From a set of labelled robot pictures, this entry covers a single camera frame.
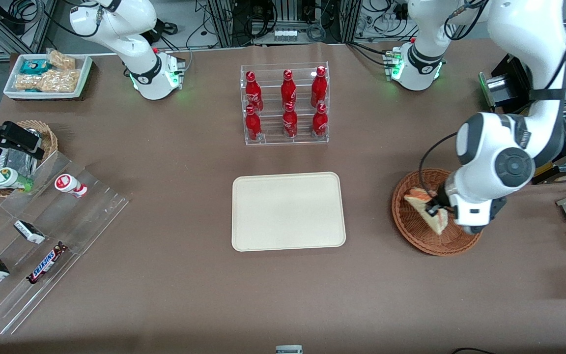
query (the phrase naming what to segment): white plastic container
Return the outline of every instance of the white plastic container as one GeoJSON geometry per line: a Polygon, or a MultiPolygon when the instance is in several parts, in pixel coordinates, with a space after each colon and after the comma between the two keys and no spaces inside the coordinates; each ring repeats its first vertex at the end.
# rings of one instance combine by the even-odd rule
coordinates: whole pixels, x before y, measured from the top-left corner
{"type": "Polygon", "coordinates": [[[83,197],[88,191],[86,184],[81,183],[68,173],[59,175],[54,181],[54,187],[57,190],[69,193],[76,198],[83,197]]]}
{"type": "Polygon", "coordinates": [[[47,58],[47,54],[21,54],[16,59],[16,63],[14,63],[12,73],[8,78],[6,87],[4,87],[4,94],[9,98],[18,99],[67,99],[79,97],[83,92],[83,88],[85,88],[85,82],[90,72],[90,67],[93,64],[93,59],[83,54],[67,55],[76,59],[76,69],[80,69],[80,79],[78,80],[78,85],[76,85],[74,92],[25,92],[25,90],[17,90],[14,88],[16,76],[19,74],[23,62],[26,60],[47,58]]]}

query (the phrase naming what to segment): yogurt bottle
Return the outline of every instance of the yogurt bottle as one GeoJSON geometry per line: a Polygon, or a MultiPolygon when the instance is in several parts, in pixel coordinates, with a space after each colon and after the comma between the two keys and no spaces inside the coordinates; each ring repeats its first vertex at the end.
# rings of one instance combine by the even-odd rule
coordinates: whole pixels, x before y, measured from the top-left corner
{"type": "Polygon", "coordinates": [[[54,187],[56,187],[57,190],[69,193],[76,198],[81,198],[88,192],[86,184],[81,183],[76,179],[76,177],[73,177],[68,173],[59,175],[54,181],[54,187]]]}
{"type": "Polygon", "coordinates": [[[23,193],[27,193],[32,190],[34,181],[24,175],[19,175],[12,168],[4,167],[0,169],[0,186],[22,190],[23,193]]]}

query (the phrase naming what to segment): bread slice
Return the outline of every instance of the bread slice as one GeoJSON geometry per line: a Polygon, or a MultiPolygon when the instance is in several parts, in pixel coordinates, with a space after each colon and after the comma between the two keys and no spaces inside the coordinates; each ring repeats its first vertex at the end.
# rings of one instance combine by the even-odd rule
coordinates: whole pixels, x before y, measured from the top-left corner
{"type": "Polygon", "coordinates": [[[427,213],[425,206],[427,202],[431,200],[431,197],[427,195],[427,192],[424,189],[412,188],[405,195],[405,200],[407,200],[407,202],[410,203],[416,211],[418,211],[418,213],[423,217],[423,220],[425,220],[429,227],[431,227],[431,229],[438,235],[441,235],[445,227],[449,225],[449,213],[447,212],[447,209],[438,209],[435,216],[431,216],[427,213]]]}

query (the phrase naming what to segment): plastic tray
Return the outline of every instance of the plastic tray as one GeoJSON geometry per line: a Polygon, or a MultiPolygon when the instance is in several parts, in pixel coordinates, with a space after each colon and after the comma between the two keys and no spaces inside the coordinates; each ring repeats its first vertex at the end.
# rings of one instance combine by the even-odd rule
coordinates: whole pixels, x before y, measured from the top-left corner
{"type": "Polygon", "coordinates": [[[30,177],[34,179],[33,190],[14,191],[0,204],[8,214],[0,215],[0,258],[10,270],[10,275],[0,280],[2,334],[16,331],[128,204],[128,200],[58,151],[30,177]],[[76,199],[56,190],[54,181],[61,173],[85,183],[87,194],[76,199]],[[33,224],[47,239],[41,244],[25,240],[13,227],[19,219],[33,224]],[[59,240],[69,249],[36,284],[30,284],[25,277],[59,240]]]}
{"type": "Polygon", "coordinates": [[[76,69],[80,69],[80,79],[74,92],[26,92],[14,88],[14,81],[16,81],[16,76],[19,74],[23,62],[26,60],[45,59],[47,57],[46,54],[22,54],[14,63],[12,73],[8,77],[6,87],[4,87],[4,94],[9,98],[17,99],[66,99],[79,97],[85,88],[85,82],[90,72],[90,67],[93,64],[93,59],[87,55],[68,54],[68,56],[76,59],[76,69]]]}
{"type": "Polygon", "coordinates": [[[331,111],[329,108],[329,91],[331,82],[329,81],[328,62],[307,62],[307,63],[276,63],[265,65],[242,65],[240,72],[240,96],[242,99],[242,124],[244,127],[244,140],[246,145],[267,145],[267,144],[294,144],[294,143],[328,143],[329,128],[327,134],[321,139],[311,136],[311,128],[316,108],[311,106],[311,84],[316,77],[316,68],[322,65],[326,67],[326,80],[329,83],[324,104],[327,107],[327,115],[331,121],[331,111]],[[296,83],[296,114],[298,115],[298,135],[290,139],[283,135],[283,107],[281,105],[281,84],[283,83],[283,70],[290,69],[294,73],[294,83],[296,83]],[[249,138],[246,128],[246,72],[254,71],[256,82],[261,86],[263,94],[263,111],[258,113],[261,118],[261,130],[263,139],[252,141],[249,138]]]}
{"type": "Polygon", "coordinates": [[[233,182],[233,248],[339,247],[346,241],[340,178],[333,172],[239,177],[233,182]]]}

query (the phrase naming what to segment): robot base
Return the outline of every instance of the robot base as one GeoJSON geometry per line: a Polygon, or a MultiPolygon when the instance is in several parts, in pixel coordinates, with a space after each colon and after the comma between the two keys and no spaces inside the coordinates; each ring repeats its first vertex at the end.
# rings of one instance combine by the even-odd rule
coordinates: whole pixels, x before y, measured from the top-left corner
{"type": "Polygon", "coordinates": [[[395,65],[395,67],[386,67],[386,79],[396,81],[409,90],[424,90],[438,78],[442,63],[438,64],[436,70],[428,74],[421,74],[407,58],[407,50],[411,45],[412,43],[404,43],[400,47],[393,48],[391,57],[384,55],[384,64],[395,65]]]}
{"type": "Polygon", "coordinates": [[[166,53],[158,53],[157,56],[161,59],[161,70],[149,84],[137,83],[132,74],[130,76],[135,89],[144,98],[153,100],[164,98],[175,89],[181,89],[185,76],[184,62],[178,62],[176,57],[166,53]]]}

